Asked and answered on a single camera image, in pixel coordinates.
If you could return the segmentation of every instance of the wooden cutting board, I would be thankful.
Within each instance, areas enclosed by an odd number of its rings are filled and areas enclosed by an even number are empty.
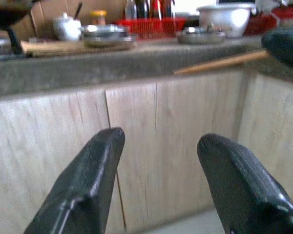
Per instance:
[[[44,43],[29,43],[22,41],[21,45],[27,55],[33,57],[50,57],[129,50],[135,47],[136,43],[98,48],[85,47],[84,42],[82,41],[53,41]]]

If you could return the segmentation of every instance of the small jar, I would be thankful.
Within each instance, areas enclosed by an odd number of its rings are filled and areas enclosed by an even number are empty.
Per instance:
[[[106,11],[105,10],[97,10],[97,11],[91,11],[91,23],[94,25],[105,25],[105,17],[106,17]]]

